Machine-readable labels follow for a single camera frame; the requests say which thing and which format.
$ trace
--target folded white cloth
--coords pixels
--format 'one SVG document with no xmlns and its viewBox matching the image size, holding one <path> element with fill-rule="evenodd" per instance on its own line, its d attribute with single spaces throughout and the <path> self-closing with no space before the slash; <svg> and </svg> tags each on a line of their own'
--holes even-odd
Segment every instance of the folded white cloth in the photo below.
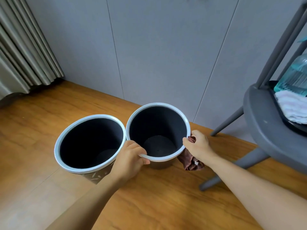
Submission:
<svg viewBox="0 0 307 230">
<path fill-rule="evenodd" d="M 288 90 L 276 92 L 275 97 L 288 120 L 307 124 L 307 97 Z"/>
</svg>

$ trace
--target wooden floor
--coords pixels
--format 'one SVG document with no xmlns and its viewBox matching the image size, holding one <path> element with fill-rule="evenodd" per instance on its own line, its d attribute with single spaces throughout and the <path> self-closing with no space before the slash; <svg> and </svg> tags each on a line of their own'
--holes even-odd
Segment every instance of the wooden floor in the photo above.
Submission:
<svg viewBox="0 0 307 230">
<path fill-rule="evenodd" d="M 45 229 L 94 186 L 54 159 L 56 139 L 69 124 L 92 114 L 126 124 L 138 107 L 64 81 L 0 109 L 0 229 Z M 255 148 L 224 134 L 209 140 L 229 160 Z M 307 198 L 307 177 L 273 159 L 250 171 Z M 261 229 L 223 183 L 198 190 L 212 176 L 208 168 L 184 171 L 178 161 L 165 170 L 143 168 L 110 199 L 93 229 Z"/>
</svg>

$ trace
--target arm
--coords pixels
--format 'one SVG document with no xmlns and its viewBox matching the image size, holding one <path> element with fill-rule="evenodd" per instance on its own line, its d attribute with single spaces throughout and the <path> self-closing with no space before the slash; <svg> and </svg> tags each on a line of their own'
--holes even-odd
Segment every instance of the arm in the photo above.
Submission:
<svg viewBox="0 0 307 230">
<path fill-rule="evenodd" d="M 147 154 L 144 148 L 132 140 L 126 141 L 117 155 L 111 172 L 60 215 L 47 230 L 92 229 L 112 195 L 134 177 L 142 165 L 150 163 L 148 159 L 139 157 L 140 154 Z"/>
<path fill-rule="evenodd" d="M 192 134 L 196 142 L 184 138 L 184 146 L 213 169 L 264 229 L 306 229 L 307 200 L 219 157 L 200 131 Z"/>
</svg>

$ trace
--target beige curtain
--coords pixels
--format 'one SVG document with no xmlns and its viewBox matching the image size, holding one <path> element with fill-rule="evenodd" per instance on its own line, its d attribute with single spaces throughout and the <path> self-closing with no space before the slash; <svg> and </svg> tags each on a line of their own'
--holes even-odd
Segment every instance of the beige curtain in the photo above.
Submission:
<svg viewBox="0 0 307 230">
<path fill-rule="evenodd" d="M 0 100 L 64 74 L 25 0 L 0 0 Z"/>
</svg>

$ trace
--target trash can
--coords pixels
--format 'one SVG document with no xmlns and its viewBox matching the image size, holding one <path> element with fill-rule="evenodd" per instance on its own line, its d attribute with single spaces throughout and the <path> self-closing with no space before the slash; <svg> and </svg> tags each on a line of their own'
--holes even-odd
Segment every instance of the trash can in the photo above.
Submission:
<svg viewBox="0 0 307 230">
<path fill-rule="evenodd" d="M 110 173 L 125 140 L 125 126 L 120 120 L 110 115 L 91 115 L 61 133 L 54 155 L 63 169 L 97 184 Z"/>
<path fill-rule="evenodd" d="M 182 153 L 182 138 L 191 133 L 186 116 L 172 105 L 150 103 L 137 109 L 126 126 L 128 140 L 134 140 L 146 151 L 142 157 L 151 161 L 150 167 L 164 169 Z"/>
</svg>

